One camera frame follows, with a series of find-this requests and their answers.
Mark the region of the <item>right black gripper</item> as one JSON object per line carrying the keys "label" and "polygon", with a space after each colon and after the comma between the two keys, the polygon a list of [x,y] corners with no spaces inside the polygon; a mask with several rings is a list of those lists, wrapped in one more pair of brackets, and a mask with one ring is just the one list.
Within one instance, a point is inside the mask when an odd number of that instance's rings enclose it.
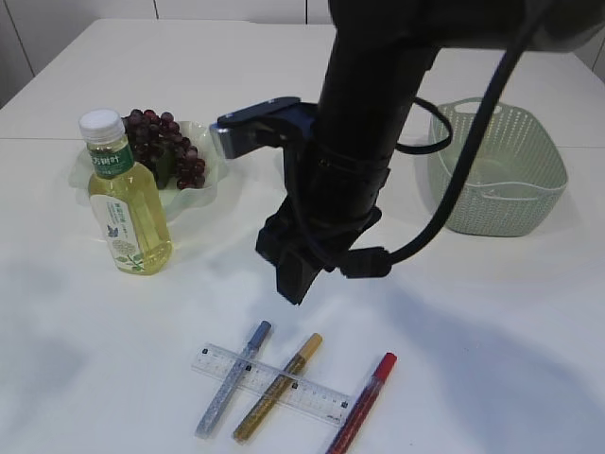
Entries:
{"label": "right black gripper", "polygon": [[321,271],[389,273],[385,248],[353,244],[382,216],[376,203],[390,153],[297,141],[283,146],[283,157],[286,197],[256,244],[276,270],[278,292],[299,306]]}

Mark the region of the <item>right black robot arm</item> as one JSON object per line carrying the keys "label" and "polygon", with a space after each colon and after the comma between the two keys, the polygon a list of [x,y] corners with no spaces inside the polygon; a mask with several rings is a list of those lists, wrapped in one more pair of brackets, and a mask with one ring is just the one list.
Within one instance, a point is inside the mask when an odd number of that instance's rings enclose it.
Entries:
{"label": "right black robot arm", "polygon": [[[299,304],[320,271],[383,277],[425,247],[452,213],[493,110],[526,50],[569,51],[604,25],[600,1],[362,1],[330,5],[336,37],[317,104],[258,118],[256,138],[281,148],[286,196],[256,250],[278,292]],[[357,249],[376,223],[378,194],[425,73],[445,47],[504,54],[472,123],[454,177],[421,232],[394,252]]]}

